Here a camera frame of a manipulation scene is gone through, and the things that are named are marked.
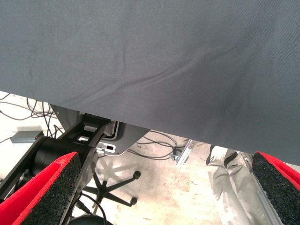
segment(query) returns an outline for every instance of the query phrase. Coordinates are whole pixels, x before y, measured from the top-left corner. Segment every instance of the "gray cloth cover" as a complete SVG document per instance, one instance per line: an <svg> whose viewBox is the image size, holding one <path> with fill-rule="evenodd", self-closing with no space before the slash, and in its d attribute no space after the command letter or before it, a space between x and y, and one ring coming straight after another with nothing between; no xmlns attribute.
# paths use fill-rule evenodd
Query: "gray cloth cover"
<svg viewBox="0 0 300 225"><path fill-rule="evenodd" d="M0 1L0 90L299 164L300 2Z"/></svg>

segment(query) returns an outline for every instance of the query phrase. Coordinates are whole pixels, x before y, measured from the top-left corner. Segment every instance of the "silver bracket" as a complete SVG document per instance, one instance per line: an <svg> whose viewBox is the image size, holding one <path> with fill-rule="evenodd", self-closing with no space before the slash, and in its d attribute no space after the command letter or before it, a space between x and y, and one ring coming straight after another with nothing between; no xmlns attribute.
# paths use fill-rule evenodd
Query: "silver bracket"
<svg viewBox="0 0 300 225"><path fill-rule="evenodd" d="M191 150L196 146L197 143L198 143L197 141L189 139L181 155L176 160L176 167L181 167L187 162Z"/></svg>

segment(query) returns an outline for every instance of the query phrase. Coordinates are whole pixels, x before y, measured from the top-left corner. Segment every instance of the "black foam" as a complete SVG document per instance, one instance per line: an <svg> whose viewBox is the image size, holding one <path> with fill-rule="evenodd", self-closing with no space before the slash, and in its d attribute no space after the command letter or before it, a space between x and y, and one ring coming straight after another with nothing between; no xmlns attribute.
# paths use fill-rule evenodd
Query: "black foam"
<svg viewBox="0 0 300 225"><path fill-rule="evenodd" d="M56 225L69 203L69 197L75 188L74 184L80 172L80 159L75 155L62 170L60 176L45 193L22 225Z"/></svg>
<svg viewBox="0 0 300 225"><path fill-rule="evenodd" d="M261 154L254 154L252 166L282 223L299 225L300 191Z"/></svg>

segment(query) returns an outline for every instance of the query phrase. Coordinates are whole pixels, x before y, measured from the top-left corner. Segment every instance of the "black metal bracket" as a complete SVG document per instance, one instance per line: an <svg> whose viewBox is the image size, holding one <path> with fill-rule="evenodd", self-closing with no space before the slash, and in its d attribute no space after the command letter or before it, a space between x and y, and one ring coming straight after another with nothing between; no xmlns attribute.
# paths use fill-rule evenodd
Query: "black metal bracket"
<svg viewBox="0 0 300 225"><path fill-rule="evenodd" d="M81 161L81 171L75 183L75 190L70 197L60 224L68 224L75 202L83 188L90 181L97 163L96 145L101 139L109 119L85 114L58 139L38 138L21 160L0 184L0 199L5 200L16 191L16 185L25 171L31 176L42 171L51 162L67 153L76 151Z"/></svg>

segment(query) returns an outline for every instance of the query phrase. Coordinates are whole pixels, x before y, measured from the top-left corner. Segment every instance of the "concrete floor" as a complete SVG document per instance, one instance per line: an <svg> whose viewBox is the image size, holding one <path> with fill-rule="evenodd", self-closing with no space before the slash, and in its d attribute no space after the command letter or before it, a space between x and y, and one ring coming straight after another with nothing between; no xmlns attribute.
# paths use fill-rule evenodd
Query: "concrete floor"
<svg viewBox="0 0 300 225"><path fill-rule="evenodd" d="M26 98L10 95L7 102L26 107ZM17 118L30 115L30 111L12 105L0 104L0 110ZM51 124L60 125L58 120L51 119ZM0 114L0 141L12 136L18 130L43 129L46 133L43 118L16 121ZM168 141L166 138L149 133L147 137L157 141ZM173 136L178 144L184 143L184 138ZM31 144L12 144L10 140L0 144L0 178L5 177ZM138 197L133 207L123 206L104 199L101 203L110 222L115 225L197 225L221 224L219 214L206 171L205 160L209 146L199 143L190 154L190 158L182 168L176 168L172 160L153 161L125 152L118 157L100 158L97 173L100 180L107 180L108 185L132 177L135 170L142 175L140 179L113 191L113 194L130 201L132 196ZM151 145L134 145L133 150L142 154L160 156L170 151L170 148ZM92 203L82 200L90 209ZM74 215L83 214L75 210Z"/></svg>

